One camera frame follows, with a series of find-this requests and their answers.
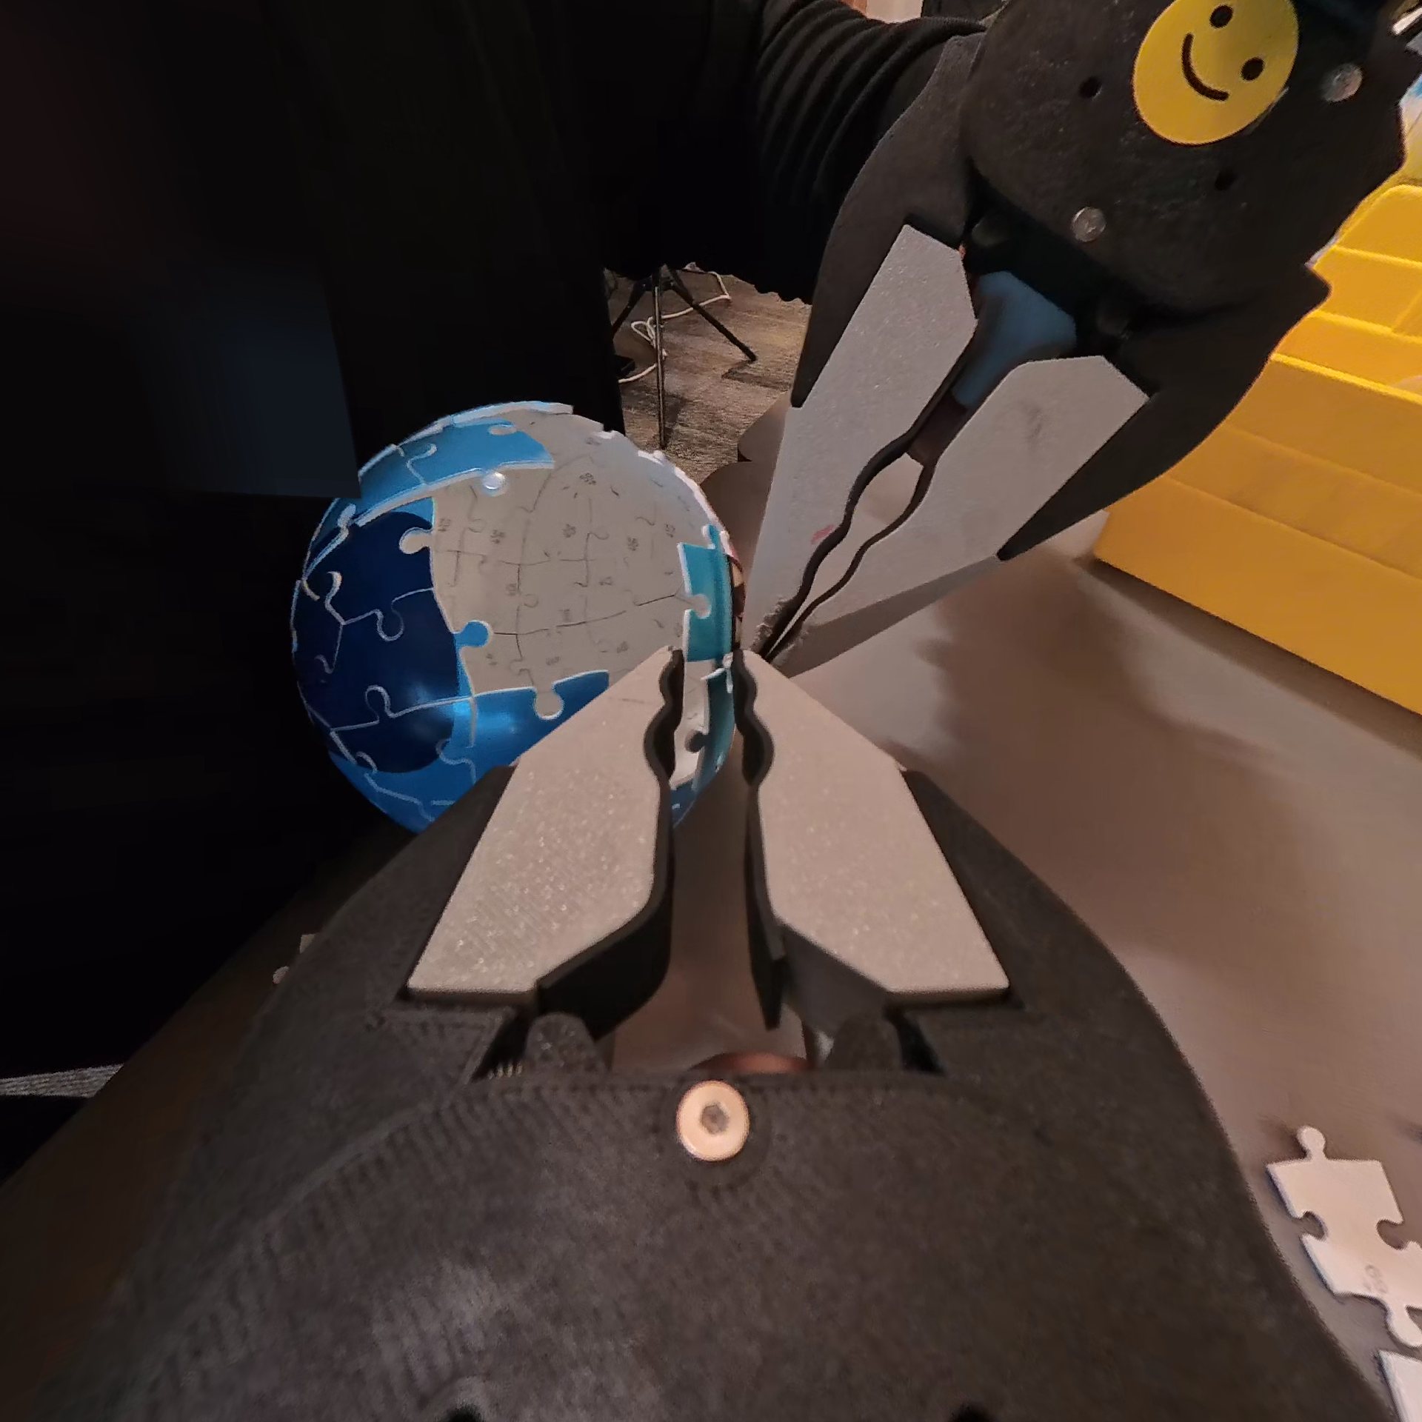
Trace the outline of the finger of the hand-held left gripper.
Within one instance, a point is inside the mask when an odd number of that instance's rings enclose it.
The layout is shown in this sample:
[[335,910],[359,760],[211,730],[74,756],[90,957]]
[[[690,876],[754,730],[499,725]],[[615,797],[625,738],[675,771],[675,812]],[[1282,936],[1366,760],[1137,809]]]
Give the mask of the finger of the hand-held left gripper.
[[813,559],[845,533],[867,477],[925,422],[973,335],[958,244],[904,224],[806,398],[789,410],[743,581],[738,633],[754,655],[773,655],[813,585]]
[[1150,394],[1109,358],[1010,366],[937,453],[925,496],[857,552],[845,581],[831,585],[764,663],[784,670],[825,668],[992,573],[1005,533],[1142,401]]

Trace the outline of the blue and white puzzle ball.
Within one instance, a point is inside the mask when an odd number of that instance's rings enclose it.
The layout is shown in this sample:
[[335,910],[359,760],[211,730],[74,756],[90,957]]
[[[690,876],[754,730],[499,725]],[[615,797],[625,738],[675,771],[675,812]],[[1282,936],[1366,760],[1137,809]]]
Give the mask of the blue and white puzzle ball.
[[732,547],[705,489],[567,401],[446,413],[359,480],[313,526],[289,616],[335,771],[418,835],[674,643],[681,819],[732,734]]

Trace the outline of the person's dark clothed torso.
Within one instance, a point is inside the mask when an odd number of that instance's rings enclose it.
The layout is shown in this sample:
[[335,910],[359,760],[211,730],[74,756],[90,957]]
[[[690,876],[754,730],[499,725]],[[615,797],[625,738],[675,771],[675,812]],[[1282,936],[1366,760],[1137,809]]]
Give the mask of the person's dark clothed torso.
[[801,291],[789,7],[3,7],[3,855],[345,829],[289,602],[466,401],[621,428],[603,271]]

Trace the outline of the black tripod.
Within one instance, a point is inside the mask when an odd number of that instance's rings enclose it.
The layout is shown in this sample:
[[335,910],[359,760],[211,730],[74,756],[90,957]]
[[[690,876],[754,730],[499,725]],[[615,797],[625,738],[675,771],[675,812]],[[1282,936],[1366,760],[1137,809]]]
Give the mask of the black tripod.
[[621,375],[621,380],[638,380],[656,375],[656,453],[664,453],[664,319],[674,315],[700,315],[705,324],[715,324],[743,362],[754,362],[754,345],[743,345],[705,301],[690,301],[690,288],[681,282],[681,267],[656,267],[643,278],[631,282],[625,311],[615,315],[615,335],[631,324],[643,345],[652,345],[652,366]]

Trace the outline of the yellow plastic bin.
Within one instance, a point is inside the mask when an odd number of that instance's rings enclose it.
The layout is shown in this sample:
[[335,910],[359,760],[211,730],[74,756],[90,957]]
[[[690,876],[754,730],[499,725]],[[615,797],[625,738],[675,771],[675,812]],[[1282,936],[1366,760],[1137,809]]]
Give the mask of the yellow plastic bin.
[[1329,304],[1095,559],[1401,707],[1422,707],[1422,144],[1319,255]]

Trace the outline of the person's left forearm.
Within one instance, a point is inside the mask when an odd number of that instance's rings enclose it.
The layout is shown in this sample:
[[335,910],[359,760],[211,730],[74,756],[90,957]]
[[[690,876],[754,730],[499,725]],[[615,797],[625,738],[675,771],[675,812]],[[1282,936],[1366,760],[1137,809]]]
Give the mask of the person's left forearm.
[[709,7],[700,138],[715,156],[690,260],[806,301],[831,224],[937,51],[979,22],[873,22],[842,0]]

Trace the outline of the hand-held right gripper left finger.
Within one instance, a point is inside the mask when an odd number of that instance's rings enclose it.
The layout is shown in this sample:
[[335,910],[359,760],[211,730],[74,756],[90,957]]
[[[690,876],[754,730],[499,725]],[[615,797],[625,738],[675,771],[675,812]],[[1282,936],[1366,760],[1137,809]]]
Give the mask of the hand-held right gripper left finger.
[[674,734],[681,649],[656,649],[519,756],[404,993],[571,1013],[615,1031],[674,957]]

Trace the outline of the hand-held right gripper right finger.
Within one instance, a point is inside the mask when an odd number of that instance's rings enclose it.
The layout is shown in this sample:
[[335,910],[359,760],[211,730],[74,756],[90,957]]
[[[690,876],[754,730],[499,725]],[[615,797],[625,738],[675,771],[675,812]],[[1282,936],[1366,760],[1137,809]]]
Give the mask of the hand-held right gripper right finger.
[[825,1065],[857,1017],[1010,1004],[906,771],[773,663],[732,655],[738,884],[764,1027]]

